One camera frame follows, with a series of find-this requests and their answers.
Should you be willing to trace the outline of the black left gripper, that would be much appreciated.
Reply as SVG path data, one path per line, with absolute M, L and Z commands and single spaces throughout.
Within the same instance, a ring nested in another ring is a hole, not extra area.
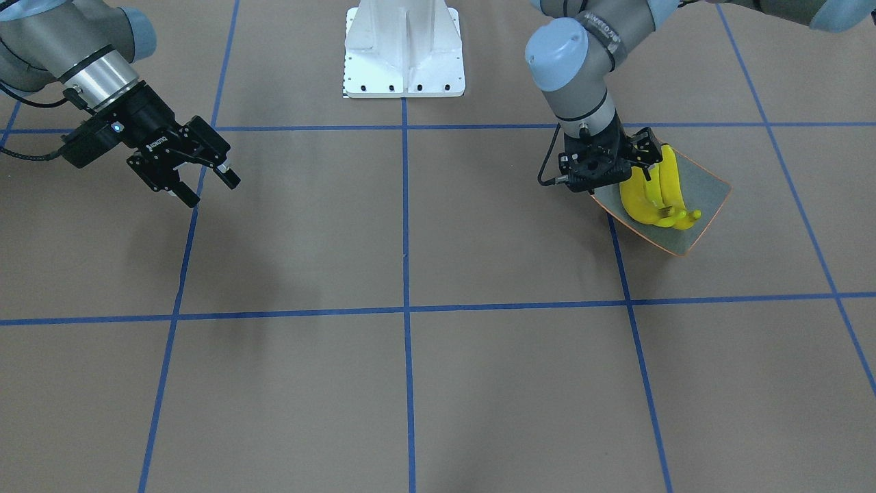
M 563 135 L 564 151 L 558 168 L 573 192 L 594 193 L 596 188 L 620 184 L 632 177 L 635 166 L 647 170 L 662 162 L 661 144 L 649 127 L 629 136 L 618 116 L 595 135 Z

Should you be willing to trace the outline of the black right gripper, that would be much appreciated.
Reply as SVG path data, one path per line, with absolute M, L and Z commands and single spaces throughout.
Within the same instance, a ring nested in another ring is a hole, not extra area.
M 179 177 L 184 164 L 206 166 L 230 190 L 241 184 L 229 166 L 231 146 L 208 122 L 194 116 L 185 124 L 146 82 L 138 82 L 116 102 L 63 136 L 60 156 L 84 168 L 118 144 L 134 153 L 127 165 L 151 189 L 166 191 L 194 209 L 200 197 Z

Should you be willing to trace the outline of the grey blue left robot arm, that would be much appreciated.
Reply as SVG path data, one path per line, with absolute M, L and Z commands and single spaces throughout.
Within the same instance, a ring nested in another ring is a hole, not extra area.
M 620 184 L 633 168 L 649 175 L 661 162 L 660 143 L 650 128 L 628 135 L 617 114 L 605 76 L 660 29 L 684 1 L 534 1 L 550 22 L 529 38 L 524 53 L 537 88 L 558 121 L 565 150 L 558 177 L 542 186 L 564 184 L 594 193 Z

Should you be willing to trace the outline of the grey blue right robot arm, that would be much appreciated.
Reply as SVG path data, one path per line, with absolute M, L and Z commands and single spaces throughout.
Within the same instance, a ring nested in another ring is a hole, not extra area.
M 228 188 L 238 187 L 228 141 L 200 116 L 178 122 L 134 69 L 157 47 L 141 10 L 103 1 L 3 1 L 1 34 L 2 93 L 34 108 L 72 103 L 88 113 L 56 151 L 3 154 L 32 162 L 62 158 L 84 168 L 125 144 L 133 150 L 127 165 L 151 190 L 190 208 L 200 199 L 179 176 L 184 164 L 205 166 Z

